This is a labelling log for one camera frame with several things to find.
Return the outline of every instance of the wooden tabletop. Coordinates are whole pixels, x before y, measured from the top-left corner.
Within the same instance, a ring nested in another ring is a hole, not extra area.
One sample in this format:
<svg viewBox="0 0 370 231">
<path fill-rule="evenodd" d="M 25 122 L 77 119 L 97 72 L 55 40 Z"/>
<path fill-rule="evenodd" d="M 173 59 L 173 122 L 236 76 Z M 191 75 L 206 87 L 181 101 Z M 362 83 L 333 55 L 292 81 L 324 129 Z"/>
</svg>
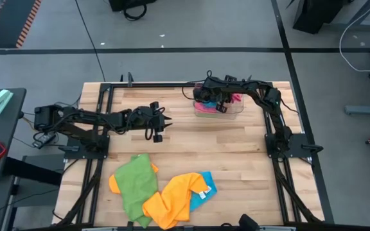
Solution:
<svg viewBox="0 0 370 231">
<path fill-rule="evenodd" d="M 284 102 L 295 108 L 294 97 L 287 81 L 273 82 Z M 100 83 L 85 83 L 80 107 L 96 110 Z M 191 97 L 192 89 L 185 88 Z M 104 97 L 105 110 L 107 93 Z M 262 109 L 253 100 L 244 96 L 244 110 L 235 120 L 197 117 L 193 102 L 186 99 L 181 88 L 132 88 L 116 89 L 112 111 L 148 106 L 158 101 L 165 107 L 164 115 L 173 118 L 173 125 L 162 133 L 163 142 L 146 141 L 144 131 L 129 131 L 125 135 L 110 132 L 109 157 L 103 165 L 100 191 L 95 216 L 96 226 L 126 226 L 122 198 L 112 194 L 108 178 L 115 170 L 127 163 L 132 155 L 149 153 L 151 161 L 159 168 L 159 190 L 174 176 L 184 173 L 210 171 L 218 188 L 217 195 L 196 211 L 191 212 L 190 222 L 179 225 L 238 224 L 242 214 L 249 215 L 260 225 L 282 225 L 278 193 L 272 162 L 267 156 L 264 134 L 265 123 Z M 287 126 L 293 132 L 301 132 L 301 124 L 295 112 L 282 107 Z M 82 128 L 90 129 L 84 124 Z M 70 167 L 62 178 L 55 213 L 63 217 L 72 207 L 81 192 L 86 160 Z M 299 197 L 319 219 L 323 213 L 313 179 L 311 166 L 302 160 L 290 158 L 290 166 Z M 293 221 L 289 197 L 286 204 Z M 84 221 L 88 220 L 91 197 L 85 204 Z"/>
</svg>

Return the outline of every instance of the black metal frame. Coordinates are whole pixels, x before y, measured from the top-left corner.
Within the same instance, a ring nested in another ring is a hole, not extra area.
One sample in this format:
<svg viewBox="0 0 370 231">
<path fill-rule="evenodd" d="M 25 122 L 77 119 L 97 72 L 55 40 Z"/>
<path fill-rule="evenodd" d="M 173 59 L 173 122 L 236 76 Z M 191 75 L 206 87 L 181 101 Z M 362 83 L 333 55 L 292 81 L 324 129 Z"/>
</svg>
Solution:
<svg viewBox="0 0 370 231">
<path fill-rule="evenodd" d="M 112 100 L 113 100 L 115 89 L 129 88 L 129 87 L 132 87 L 132 88 L 143 88 L 143 87 L 144 88 L 145 87 L 146 88 L 152 88 L 152 87 L 158 87 L 158 88 L 161 88 L 161 87 L 194 87 L 194 85 L 195 85 L 194 83 L 164 83 L 164 82 L 161 82 L 161 83 L 135 83 L 135 82 L 134 83 L 131 83 L 131 82 L 130 83 L 101 83 L 100 95 L 98 96 L 98 103 L 97 103 L 96 111 L 101 112 L 102 105 L 103 105 L 103 99 L 104 99 L 106 91 L 108 91 L 108 100 L 107 100 L 105 113 L 111 113 Z M 272 127 L 270 125 L 269 115 L 266 112 L 263 112 L 263 115 L 264 115 L 264 119 L 265 119 L 265 126 L 267 128 L 267 134 L 266 135 L 270 135 L 270 134 L 272 134 Z M 108 132 L 108 130 L 104 130 L 103 135 L 107 135 L 107 132 Z M 277 158 L 271 158 L 271 160 L 272 160 L 272 164 L 274 166 L 274 172 L 276 173 L 277 170 L 280 171 L 278 159 Z M 101 171 L 102 165 L 103 165 L 103 160 L 98 160 L 96 167 L 99 168 L 99 169 L 97 169 L 97 170 Z M 286 180 L 288 181 L 289 186 L 294 190 L 294 182 L 293 182 L 293 179 L 292 179 L 290 164 L 289 164 L 289 161 L 288 161 L 287 158 L 283 159 L 283 165 L 284 165 L 284 169 L 285 169 Z M 87 165 L 85 167 L 85 173 L 84 173 L 84 181 L 82 183 L 82 185 L 83 185 L 82 186 L 82 191 L 84 191 L 84 189 L 86 188 L 86 185 L 87 185 L 87 183 L 90 179 L 91 168 L 92 168 L 92 160 L 87 160 Z M 316 162 L 315 164 L 313 164 L 312 169 L 313 169 L 313 173 L 315 174 L 315 178 L 318 177 L 318 176 L 316 176 L 316 174 L 322 174 L 319 162 Z M 281 208 L 281 215 L 282 215 L 283 222 L 285 224 L 285 223 L 288 223 L 290 221 L 289 221 L 289 217 L 288 217 L 288 210 L 287 210 L 287 207 L 286 207 L 285 195 L 284 195 L 284 190 L 283 190 L 284 187 L 281 184 L 281 182 L 278 180 L 276 174 L 275 174 L 275 177 L 276 177 L 276 186 L 277 186 L 277 193 L 278 193 L 278 198 L 279 198 L 279 205 L 280 205 L 280 208 Z M 98 201 L 99 186 L 100 186 L 100 183 L 97 182 L 96 185 L 94 186 L 93 193 L 92 193 L 91 208 L 90 208 L 90 211 L 89 211 L 89 220 L 88 220 L 88 222 L 91 223 L 91 224 L 93 224 L 94 220 L 95 220 L 95 213 L 96 213 L 96 205 L 97 205 L 97 201 Z M 318 189 L 319 188 L 324 189 L 325 185 L 318 185 Z M 291 198 L 291 203 L 292 203 L 292 207 L 293 207 L 293 210 L 294 210 L 295 222 L 297 222 L 297 223 L 301 222 L 300 211 L 299 211 L 297 205 L 295 204 L 295 202 L 292 198 Z M 82 222 L 83 215 L 84 215 L 84 205 L 81 206 L 80 211 L 77 215 L 76 224 L 80 224 Z M 212 230 L 212 229 L 215 229 L 215 228 L 220 228 L 220 227 L 209 227 L 208 229 Z"/>
</svg>

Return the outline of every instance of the yellow cloth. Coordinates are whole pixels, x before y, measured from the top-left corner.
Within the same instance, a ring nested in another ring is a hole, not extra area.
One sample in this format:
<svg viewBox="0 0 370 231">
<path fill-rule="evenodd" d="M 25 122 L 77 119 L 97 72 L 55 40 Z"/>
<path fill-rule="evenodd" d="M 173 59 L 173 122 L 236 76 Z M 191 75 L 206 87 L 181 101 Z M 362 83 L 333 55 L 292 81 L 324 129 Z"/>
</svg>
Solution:
<svg viewBox="0 0 370 231">
<path fill-rule="evenodd" d="M 171 179 L 162 191 L 156 192 L 143 205 L 142 210 L 162 229 L 174 227 L 178 221 L 189 221 L 191 191 L 201 193 L 208 190 L 204 177 L 199 173 L 188 173 Z"/>
<path fill-rule="evenodd" d="M 155 164 L 151 164 L 152 169 L 154 170 L 155 173 L 158 172 L 158 167 L 155 166 Z M 119 190 L 118 184 L 116 183 L 115 175 L 112 174 L 112 176 L 109 177 L 109 188 L 110 191 L 115 193 L 115 194 L 121 194 L 121 191 Z"/>
</svg>

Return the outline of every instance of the clothing label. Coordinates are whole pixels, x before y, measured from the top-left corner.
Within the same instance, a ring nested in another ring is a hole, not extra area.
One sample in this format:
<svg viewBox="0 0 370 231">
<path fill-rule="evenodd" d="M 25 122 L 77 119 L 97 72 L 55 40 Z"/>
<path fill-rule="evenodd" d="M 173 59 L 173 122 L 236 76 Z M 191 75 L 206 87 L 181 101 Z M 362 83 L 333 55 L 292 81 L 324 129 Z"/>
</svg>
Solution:
<svg viewBox="0 0 370 231">
<path fill-rule="evenodd" d="M 200 193 L 199 193 L 199 196 L 200 196 L 200 198 L 201 198 L 201 199 L 205 199 L 205 198 L 206 198 L 206 196 L 205 196 L 205 193 L 204 193 L 204 192 L 200 192 Z"/>
<path fill-rule="evenodd" d="M 211 189 L 212 188 L 210 186 L 208 186 L 208 190 L 206 190 L 205 193 L 209 193 L 211 191 Z"/>
</svg>

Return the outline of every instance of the white cable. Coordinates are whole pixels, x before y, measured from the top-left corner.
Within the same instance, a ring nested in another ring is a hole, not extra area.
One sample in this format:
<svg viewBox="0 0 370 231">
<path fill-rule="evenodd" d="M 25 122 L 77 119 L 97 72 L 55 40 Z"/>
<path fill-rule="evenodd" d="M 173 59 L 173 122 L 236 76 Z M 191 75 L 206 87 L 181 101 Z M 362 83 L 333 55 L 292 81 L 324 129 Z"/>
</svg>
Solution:
<svg viewBox="0 0 370 231">
<path fill-rule="evenodd" d="M 358 72 L 370 72 L 370 70 L 359 70 L 357 68 L 355 68 L 354 66 L 352 66 L 352 64 L 345 58 L 344 54 L 342 54 L 342 39 L 344 38 L 344 35 L 345 33 L 347 32 L 347 30 L 352 26 L 354 25 L 354 23 L 356 23 L 357 21 L 359 21 L 363 16 L 367 15 L 368 13 L 370 12 L 370 9 L 367 10 L 363 15 L 361 15 L 359 18 L 357 18 L 355 21 L 353 21 L 349 26 L 347 26 L 347 28 L 344 30 L 342 36 L 340 37 L 340 40 L 339 40 L 339 53 L 340 55 L 342 56 L 342 58 L 345 59 L 345 61 L 349 64 L 349 66 L 352 67 L 352 69 L 354 69 L 355 71 L 358 71 Z"/>
</svg>

